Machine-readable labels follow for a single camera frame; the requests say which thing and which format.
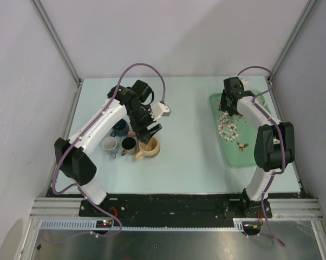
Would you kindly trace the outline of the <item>salmon pink mug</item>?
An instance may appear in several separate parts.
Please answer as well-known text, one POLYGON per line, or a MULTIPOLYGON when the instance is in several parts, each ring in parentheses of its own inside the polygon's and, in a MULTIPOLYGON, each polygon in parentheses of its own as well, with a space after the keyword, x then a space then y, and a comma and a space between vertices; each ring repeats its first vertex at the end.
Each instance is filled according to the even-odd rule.
POLYGON ((134 131, 129 131, 129 132, 128 132, 128 136, 129 136, 129 137, 132 137, 132 138, 135 138, 135 137, 136 137, 136 134, 135 134, 134 131))

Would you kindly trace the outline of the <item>brown striped cup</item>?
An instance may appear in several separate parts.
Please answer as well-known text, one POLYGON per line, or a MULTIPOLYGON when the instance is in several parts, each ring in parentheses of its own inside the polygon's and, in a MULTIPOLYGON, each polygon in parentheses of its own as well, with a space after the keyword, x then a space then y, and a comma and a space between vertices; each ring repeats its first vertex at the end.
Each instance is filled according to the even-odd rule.
POLYGON ((132 137, 126 137, 122 140, 121 143, 122 146, 122 152, 121 156, 125 155, 134 155, 136 153, 137 145, 136 140, 132 137))

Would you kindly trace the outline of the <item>blue mug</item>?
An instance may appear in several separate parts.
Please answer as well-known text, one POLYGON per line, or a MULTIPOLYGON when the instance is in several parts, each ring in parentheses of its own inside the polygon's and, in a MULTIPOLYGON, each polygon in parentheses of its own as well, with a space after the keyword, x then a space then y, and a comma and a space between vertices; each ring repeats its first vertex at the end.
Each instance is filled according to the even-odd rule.
POLYGON ((110 133, 111 137, 124 137, 129 132, 129 125, 126 120, 119 120, 113 127, 110 133))

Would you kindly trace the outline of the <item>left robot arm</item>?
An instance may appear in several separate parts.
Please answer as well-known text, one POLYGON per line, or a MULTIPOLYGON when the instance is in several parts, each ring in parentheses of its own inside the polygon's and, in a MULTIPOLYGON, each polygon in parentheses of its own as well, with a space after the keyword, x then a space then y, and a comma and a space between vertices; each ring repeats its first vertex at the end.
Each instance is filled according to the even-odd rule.
POLYGON ((157 120, 169 116, 171 110, 163 101, 145 104, 151 94, 151 87, 141 80, 131 87, 113 87, 101 108, 77 133, 68 139, 58 138, 54 143, 57 171, 82 190, 98 216, 109 212, 110 203, 105 200, 107 192, 97 179, 97 167, 90 156, 113 126, 126 116, 138 140, 145 144, 161 130, 157 120))

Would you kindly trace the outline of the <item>small blue-grey cup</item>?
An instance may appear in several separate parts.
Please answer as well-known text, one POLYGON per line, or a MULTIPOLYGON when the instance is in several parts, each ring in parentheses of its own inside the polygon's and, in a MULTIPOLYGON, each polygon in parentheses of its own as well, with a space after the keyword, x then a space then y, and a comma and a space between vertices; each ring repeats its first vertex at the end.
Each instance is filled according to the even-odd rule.
POLYGON ((116 159, 118 153, 118 141, 115 137, 108 136, 102 141, 102 148, 113 158, 116 159))

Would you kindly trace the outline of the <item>tan ceramic teapot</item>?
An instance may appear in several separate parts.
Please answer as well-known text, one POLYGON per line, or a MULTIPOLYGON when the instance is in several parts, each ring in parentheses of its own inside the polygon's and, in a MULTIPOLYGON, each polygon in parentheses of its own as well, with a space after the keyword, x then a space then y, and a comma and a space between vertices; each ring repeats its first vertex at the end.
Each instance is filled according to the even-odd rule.
POLYGON ((143 158, 154 158, 160 153, 160 143, 156 137, 152 137, 147 144, 139 142, 139 151, 135 155, 135 160, 143 158))

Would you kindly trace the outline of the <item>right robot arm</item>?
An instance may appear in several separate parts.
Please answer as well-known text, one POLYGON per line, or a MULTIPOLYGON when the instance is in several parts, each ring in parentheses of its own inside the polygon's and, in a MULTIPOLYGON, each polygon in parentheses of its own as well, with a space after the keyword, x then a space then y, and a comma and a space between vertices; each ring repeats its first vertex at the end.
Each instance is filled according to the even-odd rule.
POLYGON ((239 77, 224 80, 219 110, 230 116, 245 117, 257 127, 253 156, 257 165, 253 177, 243 189, 239 202, 229 202, 231 208, 246 217, 266 214, 265 201, 274 178, 284 173, 295 159, 295 132, 290 122, 281 122, 272 116, 250 90, 244 89, 239 77))

